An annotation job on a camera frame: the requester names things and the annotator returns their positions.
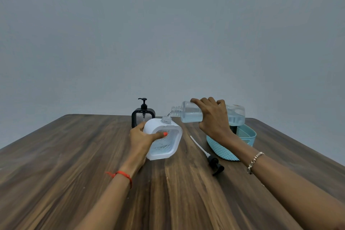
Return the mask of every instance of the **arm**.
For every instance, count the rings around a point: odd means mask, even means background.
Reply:
[[[144,125],[145,123],[143,122],[130,131],[131,149],[127,160],[119,169],[131,178],[136,175],[137,171],[145,163],[146,154],[153,141],[167,135],[162,132],[151,135],[145,134],[142,131]],[[75,230],[113,230],[129,188],[130,182],[128,178],[117,174]]]
[[[213,97],[193,98],[191,102],[203,112],[200,129],[248,167],[259,151],[231,132],[224,100],[216,102]],[[252,172],[304,229],[344,229],[344,204],[308,180],[266,155],[256,160]]]

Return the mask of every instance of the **hand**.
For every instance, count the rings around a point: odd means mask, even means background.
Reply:
[[[226,111],[225,101],[213,97],[202,98],[201,100],[192,98],[190,100],[196,104],[203,112],[203,120],[199,123],[199,128],[213,140],[222,144],[225,138],[234,136],[230,130],[228,114]]]
[[[127,160],[120,170],[126,172],[131,177],[144,165],[146,154],[149,152],[152,143],[168,135],[167,132],[146,134],[142,131],[145,124],[146,122],[142,122],[129,132],[130,151]]]

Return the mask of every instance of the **clear plastic bottle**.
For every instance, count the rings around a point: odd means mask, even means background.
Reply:
[[[240,126],[244,124],[245,110],[243,106],[226,105],[226,110],[228,111],[230,126]],[[179,116],[183,123],[201,122],[203,120],[201,109],[196,104],[189,101],[182,102],[181,106],[172,107],[169,116]]]

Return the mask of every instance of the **bottle neck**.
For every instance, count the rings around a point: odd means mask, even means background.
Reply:
[[[181,106],[173,106],[171,108],[171,112],[169,114],[169,116],[181,116],[181,112],[182,112],[182,107]]]

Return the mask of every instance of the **gold bracelet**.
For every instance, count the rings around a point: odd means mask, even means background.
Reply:
[[[253,160],[251,161],[251,163],[249,164],[249,166],[247,167],[247,172],[248,174],[252,174],[252,170],[251,168],[253,167],[253,164],[255,163],[255,161],[257,160],[257,158],[261,155],[264,155],[263,152],[259,152],[254,158]]]

